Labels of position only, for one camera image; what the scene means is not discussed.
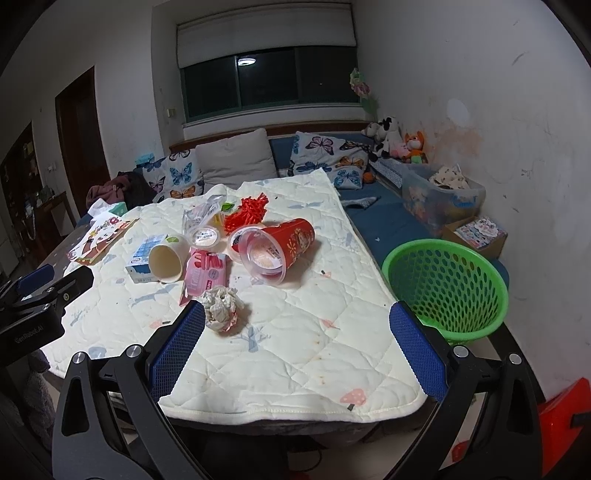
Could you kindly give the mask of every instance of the pink package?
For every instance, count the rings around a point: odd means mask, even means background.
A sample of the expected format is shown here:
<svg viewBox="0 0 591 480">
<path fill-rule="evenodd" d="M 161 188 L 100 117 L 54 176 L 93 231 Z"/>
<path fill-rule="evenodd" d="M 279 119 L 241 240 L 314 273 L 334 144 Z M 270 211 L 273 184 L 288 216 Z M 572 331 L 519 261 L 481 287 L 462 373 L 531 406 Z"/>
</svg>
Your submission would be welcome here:
<svg viewBox="0 0 591 480">
<path fill-rule="evenodd" d="M 191 248 L 180 305 L 218 285 L 226 286 L 226 255 Z"/>
</svg>

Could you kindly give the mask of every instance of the quilted table cover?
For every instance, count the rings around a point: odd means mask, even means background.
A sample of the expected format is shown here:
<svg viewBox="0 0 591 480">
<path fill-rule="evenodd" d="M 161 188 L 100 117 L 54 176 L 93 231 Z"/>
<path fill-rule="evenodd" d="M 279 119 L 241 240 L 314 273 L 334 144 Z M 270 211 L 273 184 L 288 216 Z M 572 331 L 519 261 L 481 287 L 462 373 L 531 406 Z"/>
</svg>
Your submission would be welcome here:
<svg viewBox="0 0 591 480">
<path fill-rule="evenodd" d="M 415 412 L 426 396 L 389 329 L 395 299 L 322 170 L 244 183 L 235 191 L 217 185 L 202 197 L 128 212 L 124 218 L 138 221 L 91 267 L 94 286 L 66 309 L 65 335 L 43 348 L 52 373 L 64 377 L 77 351 L 91 358 L 120 355 L 180 313 L 181 282 L 134 284 L 125 271 L 147 236 L 180 232 L 183 210 L 212 194 L 261 192 L 269 197 L 266 222 L 305 218 L 316 241 L 279 287 L 252 279 L 228 259 L 229 286 L 246 309 L 228 334 L 205 329 L 173 392 L 161 398 L 163 412 L 223 425 L 368 423 Z"/>
</svg>

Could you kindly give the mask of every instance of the roller shade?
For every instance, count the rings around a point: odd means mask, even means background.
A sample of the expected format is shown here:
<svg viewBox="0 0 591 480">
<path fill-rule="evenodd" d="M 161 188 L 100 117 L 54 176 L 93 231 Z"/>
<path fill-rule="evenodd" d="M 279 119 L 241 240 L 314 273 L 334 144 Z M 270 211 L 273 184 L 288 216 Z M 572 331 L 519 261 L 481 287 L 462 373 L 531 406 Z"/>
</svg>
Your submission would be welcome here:
<svg viewBox="0 0 591 480">
<path fill-rule="evenodd" d="M 356 45 L 349 4 L 245 8 L 180 25 L 179 68 L 267 48 Z"/>
</svg>

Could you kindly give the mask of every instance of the screw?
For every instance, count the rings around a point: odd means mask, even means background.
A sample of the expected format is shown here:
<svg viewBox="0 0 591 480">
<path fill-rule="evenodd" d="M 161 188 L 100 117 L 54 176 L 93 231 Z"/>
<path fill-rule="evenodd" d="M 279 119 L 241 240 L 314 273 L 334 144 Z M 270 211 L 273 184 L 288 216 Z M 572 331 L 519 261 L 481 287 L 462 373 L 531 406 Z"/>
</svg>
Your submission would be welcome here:
<svg viewBox="0 0 591 480">
<path fill-rule="evenodd" d="M 137 357 L 142 352 L 142 348 L 139 345 L 131 345 L 127 347 L 125 354 L 130 358 Z"/>
<path fill-rule="evenodd" d="M 468 356 L 468 349 L 463 345 L 456 345 L 453 348 L 453 354 L 459 358 L 466 358 Z"/>
<path fill-rule="evenodd" d="M 513 365 L 520 365 L 521 357 L 516 353 L 512 353 L 509 355 L 509 362 L 511 362 Z"/>
<path fill-rule="evenodd" d="M 78 353 L 74 354 L 74 356 L 72 357 L 72 361 L 75 364 L 81 364 L 85 358 L 86 358 L 86 354 L 84 352 L 78 352 Z"/>
</svg>

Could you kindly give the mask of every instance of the red cup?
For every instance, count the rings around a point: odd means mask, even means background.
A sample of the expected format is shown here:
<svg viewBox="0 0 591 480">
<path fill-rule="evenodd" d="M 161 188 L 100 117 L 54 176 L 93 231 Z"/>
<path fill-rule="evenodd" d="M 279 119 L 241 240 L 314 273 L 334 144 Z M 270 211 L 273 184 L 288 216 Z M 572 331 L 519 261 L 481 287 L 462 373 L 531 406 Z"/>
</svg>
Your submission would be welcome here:
<svg viewBox="0 0 591 480">
<path fill-rule="evenodd" d="M 278 284 L 315 237 L 310 222 L 297 218 L 260 230 L 246 230 L 240 238 L 238 250 L 243 265 L 253 277 Z"/>
</svg>

